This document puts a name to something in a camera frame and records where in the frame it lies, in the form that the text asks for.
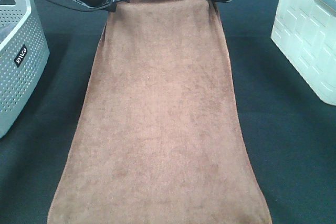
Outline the black table mat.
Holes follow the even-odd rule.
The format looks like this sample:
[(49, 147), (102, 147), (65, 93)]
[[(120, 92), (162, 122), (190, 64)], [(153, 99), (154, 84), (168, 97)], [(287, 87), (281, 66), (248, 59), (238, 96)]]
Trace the black table mat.
[[(46, 222), (107, 19), (106, 12), (35, 4), (50, 56), (1, 139), (1, 223)], [(277, 5), (218, 5), (241, 131), (273, 223), (335, 223), (335, 107), (316, 96), (271, 40)]]

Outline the brown microfibre towel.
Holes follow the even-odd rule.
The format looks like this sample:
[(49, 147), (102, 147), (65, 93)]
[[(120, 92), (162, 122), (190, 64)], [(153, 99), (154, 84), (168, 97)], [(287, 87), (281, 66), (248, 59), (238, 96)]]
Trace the brown microfibre towel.
[(102, 32), (48, 223), (271, 223), (215, 3), (131, 0)]

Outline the grey perforated laundry basket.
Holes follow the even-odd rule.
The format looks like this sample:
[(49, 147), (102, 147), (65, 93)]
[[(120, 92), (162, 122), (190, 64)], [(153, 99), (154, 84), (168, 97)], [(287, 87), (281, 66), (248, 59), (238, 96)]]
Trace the grey perforated laundry basket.
[(34, 0), (1, 0), (1, 136), (33, 93), (50, 51)]

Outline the white storage bin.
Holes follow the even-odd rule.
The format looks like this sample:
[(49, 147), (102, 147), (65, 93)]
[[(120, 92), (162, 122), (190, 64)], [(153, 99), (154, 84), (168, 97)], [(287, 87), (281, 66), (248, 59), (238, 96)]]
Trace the white storage bin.
[(271, 39), (319, 99), (335, 105), (335, 0), (279, 0)]

